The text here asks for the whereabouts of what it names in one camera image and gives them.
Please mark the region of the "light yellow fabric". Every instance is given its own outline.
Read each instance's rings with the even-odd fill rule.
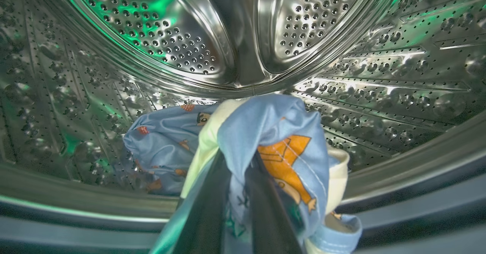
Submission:
[[[226,100],[223,102],[211,115],[206,125],[199,133],[199,146],[194,154],[193,161],[189,167],[186,176],[184,187],[182,188],[181,198],[187,197],[189,190],[193,186],[194,181],[198,177],[203,167],[216,155],[219,150],[218,146],[218,130],[221,124],[236,110],[241,104],[245,103],[247,99],[242,100]],[[333,166],[329,170],[329,190],[328,190],[328,204],[326,206],[326,217],[323,224],[330,228],[347,232],[344,225],[340,223],[331,212],[339,205],[344,195],[344,190],[347,183],[347,164],[349,162],[349,154],[344,150],[327,145],[328,154],[339,160],[339,164]],[[310,240],[305,240],[305,247],[308,254],[327,254],[318,249]]]
[[[346,189],[349,154],[344,150],[339,150],[330,145],[327,145],[327,148],[328,154],[338,159],[340,163],[329,170],[328,204],[326,206],[326,216],[323,225],[340,232],[349,233],[351,231],[331,214],[341,202],[344,190]],[[309,239],[305,240],[305,248],[307,254],[329,254],[329,252],[318,249]]]
[[[342,200],[347,183],[347,163],[349,154],[344,150],[327,145],[328,155],[339,160],[339,164],[329,170],[329,190],[326,214],[333,212]]]
[[[245,103],[246,100],[248,100],[248,98],[240,100],[230,99],[221,103],[202,128],[199,133],[199,146],[194,154],[189,171],[187,172],[186,181],[182,187],[181,198],[187,197],[189,190],[191,190],[191,187],[201,170],[219,150],[217,137],[221,124],[236,110],[236,108]]]

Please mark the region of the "clothing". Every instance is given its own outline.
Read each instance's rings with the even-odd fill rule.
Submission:
[[[218,105],[182,105],[144,114],[123,142],[137,167],[155,176],[147,191],[179,195],[198,147],[198,136]]]
[[[229,115],[236,110],[246,99],[241,100],[226,100],[214,111],[211,118],[203,127],[199,134],[199,146],[194,154],[189,168],[186,182],[182,188],[181,198],[186,198],[189,190],[193,186],[194,181],[198,177],[203,167],[212,160],[219,150],[217,142],[217,133],[221,124],[229,117]]]
[[[185,198],[151,253],[172,253],[218,149],[224,154],[232,173],[225,215],[225,253],[252,252],[248,199],[243,189],[246,168],[257,151],[276,181],[279,194],[289,195],[297,204],[297,212],[291,217],[298,218],[297,238],[305,245],[308,254],[344,254],[356,247],[361,235],[359,219],[333,213],[347,183],[349,154],[326,144],[319,114],[306,112],[302,100],[287,95],[226,100],[216,110],[209,107],[197,109],[197,112],[207,113],[202,129],[201,126],[194,128],[194,116],[189,116],[193,112],[167,110],[158,111],[165,112],[140,122],[137,120],[130,128],[131,134],[125,136],[127,147],[134,151],[140,165],[147,169],[154,165],[163,166],[156,168],[159,172],[154,174],[170,174],[170,179],[162,179],[161,184],[171,184],[171,193],[182,190],[181,197]],[[140,126],[145,126],[149,133],[144,133],[144,129],[140,131]],[[197,133],[199,139],[196,142],[194,135]],[[144,139],[141,135],[151,134],[153,138],[147,138],[147,142],[141,140]],[[174,150],[175,143],[184,139],[188,139],[189,151],[194,152],[196,147],[196,153],[191,155],[178,151],[168,156],[164,152],[167,146]],[[182,144],[178,147],[186,150]],[[178,161],[177,155],[180,154],[187,157]],[[181,169],[181,166],[187,171],[187,178],[182,180],[185,181],[183,186],[173,179],[176,169]],[[165,172],[160,174],[159,169],[165,169]]]

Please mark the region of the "stainless steel drum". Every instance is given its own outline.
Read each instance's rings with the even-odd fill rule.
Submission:
[[[484,156],[486,0],[0,0],[0,194],[165,221],[123,148],[148,112],[264,93],[321,113],[345,203]]]

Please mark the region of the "cartoon character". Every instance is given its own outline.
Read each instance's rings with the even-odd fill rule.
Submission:
[[[188,142],[187,139],[184,139],[181,142],[179,142],[178,144],[181,145],[186,150],[189,150],[189,146],[187,145],[187,142]]]
[[[181,105],[181,108],[183,108],[186,112],[190,112],[192,110],[194,110],[194,105],[190,104],[190,105]]]
[[[139,131],[141,134],[146,135],[149,133],[149,130],[147,129],[146,126],[140,126],[137,128],[137,131]]]
[[[135,159],[135,165],[137,165],[137,167],[139,167],[139,171],[145,171],[144,169],[142,169],[142,165],[140,165],[140,162],[138,159]]]
[[[335,211],[331,212],[331,215],[333,215],[339,221],[342,219],[342,214],[337,214]]]
[[[198,126],[204,126],[206,122],[210,119],[210,114],[207,114],[205,112],[200,112],[197,114],[197,125]]]
[[[309,214],[316,209],[316,199],[306,190],[292,165],[304,152],[310,140],[307,136],[292,135],[276,144],[258,147],[270,175],[297,204],[303,201],[309,209]]]
[[[152,183],[148,184],[147,185],[147,191],[151,191],[151,190],[155,190],[155,189],[160,189],[162,188],[162,182],[160,181],[160,179],[157,179],[155,181],[153,181]]]
[[[183,176],[183,177],[186,177],[187,176],[187,171],[184,170],[184,169],[175,169],[175,174],[179,175],[179,176]]]

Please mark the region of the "blue garment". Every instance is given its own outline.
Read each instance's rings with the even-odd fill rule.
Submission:
[[[198,135],[215,105],[170,107],[139,117],[123,138],[138,167],[160,179],[160,195],[178,195],[198,147]]]
[[[318,112],[306,112],[305,105],[299,98],[263,95],[238,107],[218,131],[220,150],[233,174],[229,195],[231,216],[236,224],[241,225],[237,226],[238,230],[235,230],[234,235],[238,236],[240,230],[249,229],[248,209],[241,200],[245,200],[245,171],[253,154],[258,146],[269,146],[283,140],[286,140],[286,150],[280,153],[284,157],[286,153],[294,155],[291,158],[293,162],[283,162],[279,158],[272,162],[273,159],[262,154],[261,150],[260,154],[268,170],[271,164],[288,163],[302,182],[300,186],[304,188],[297,190],[300,193],[300,219],[303,223],[298,234],[300,241],[310,237],[322,225],[326,211],[329,169],[339,162],[327,153],[321,117]],[[305,147],[300,147],[300,150],[298,145],[293,147],[295,140],[303,141]],[[307,194],[309,197],[305,200],[304,195]]]
[[[215,107],[198,108],[194,112],[211,114]],[[195,151],[193,148],[197,146],[196,137],[200,128],[194,127],[193,113],[180,109],[173,112],[169,110],[159,111],[157,115],[158,112],[148,114],[151,116],[144,119],[142,116],[130,128],[130,135],[127,133],[125,136],[125,144],[134,152],[135,158],[140,160],[140,165],[148,169],[151,166],[165,167],[157,168],[156,175],[173,175],[180,166],[187,169]],[[290,195],[298,204],[298,211],[292,216],[298,218],[297,222],[300,223],[297,238],[302,245],[304,240],[309,239],[319,249],[339,254],[350,253],[356,247],[361,235],[358,218],[342,216],[342,222],[351,227],[347,233],[323,225],[329,169],[339,161],[328,155],[320,121],[319,113],[306,112],[299,98],[264,95],[247,100],[221,124],[217,142],[232,173],[226,213],[226,234],[230,235],[225,236],[226,253],[252,252],[248,202],[243,186],[245,171],[256,151],[260,152],[265,167],[278,182],[276,187],[279,193]],[[137,129],[140,126],[146,126],[149,133]],[[191,152],[175,148],[184,139],[189,140]],[[172,253],[210,165],[211,162],[203,168],[186,200],[163,229],[151,253]],[[181,190],[181,183],[171,183],[180,186]],[[172,193],[177,191],[177,186],[172,188]]]

